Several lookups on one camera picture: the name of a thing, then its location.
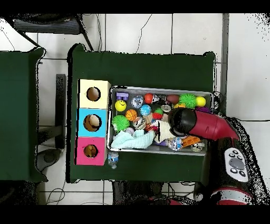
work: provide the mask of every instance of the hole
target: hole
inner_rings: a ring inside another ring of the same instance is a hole
[[[90,101],[98,101],[100,99],[100,90],[97,87],[90,87],[86,92],[86,97]]]
[[[96,114],[87,115],[83,121],[83,126],[89,132],[96,132],[101,127],[101,118]]]
[[[83,153],[88,158],[94,158],[98,154],[98,149],[95,145],[88,145],[83,149]]]

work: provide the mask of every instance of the blue box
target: blue box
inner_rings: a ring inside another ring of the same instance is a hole
[[[106,109],[84,109],[79,108],[79,128],[78,137],[106,137],[107,132],[107,113]],[[85,129],[83,122],[87,115],[97,115],[101,119],[101,126],[95,132]]]

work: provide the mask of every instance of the green spiky ball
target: green spiky ball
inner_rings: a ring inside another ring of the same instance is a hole
[[[193,94],[182,94],[179,99],[180,104],[185,104],[186,108],[195,109],[197,106],[196,96]]]
[[[129,121],[123,115],[116,115],[112,119],[112,125],[114,127],[114,130],[118,133],[121,130],[125,130],[129,126]]]

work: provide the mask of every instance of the shape sorter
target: shape sorter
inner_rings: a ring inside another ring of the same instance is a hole
[[[78,80],[75,165],[104,165],[109,90],[102,80]]]

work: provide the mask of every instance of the light blue cloth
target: light blue cloth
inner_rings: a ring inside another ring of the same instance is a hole
[[[153,130],[144,134],[144,130],[136,130],[133,135],[121,131],[111,144],[112,148],[122,148],[130,150],[132,148],[147,148],[153,142],[155,132]]]

